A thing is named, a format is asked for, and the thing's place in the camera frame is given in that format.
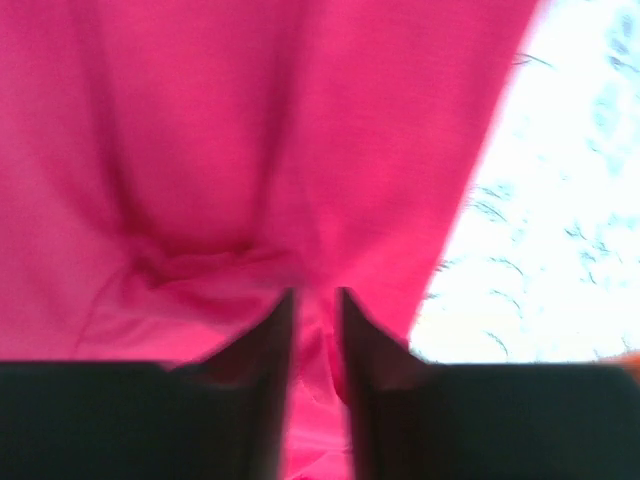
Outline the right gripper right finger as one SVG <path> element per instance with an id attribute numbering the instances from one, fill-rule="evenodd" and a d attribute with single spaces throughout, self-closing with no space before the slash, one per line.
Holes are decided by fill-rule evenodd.
<path id="1" fill-rule="evenodd" d="M 426 363 L 340 293 L 358 479 L 635 479 L 639 377 L 616 364 Z"/>

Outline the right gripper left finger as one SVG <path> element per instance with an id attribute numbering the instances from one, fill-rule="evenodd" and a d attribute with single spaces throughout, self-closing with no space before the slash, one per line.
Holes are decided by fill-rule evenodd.
<path id="1" fill-rule="evenodd" d="M 286 292 L 253 328 L 171 368 L 1 365 L 5 479 L 275 479 L 293 343 Z"/>

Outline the magenta t-shirt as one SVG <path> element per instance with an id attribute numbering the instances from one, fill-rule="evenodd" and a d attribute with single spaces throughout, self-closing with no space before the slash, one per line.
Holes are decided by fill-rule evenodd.
<path id="1" fill-rule="evenodd" d="M 406 339 L 533 1 L 5 1 L 1 355 L 184 362 L 297 303 L 287 479 L 349 479 L 336 291 Z"/>

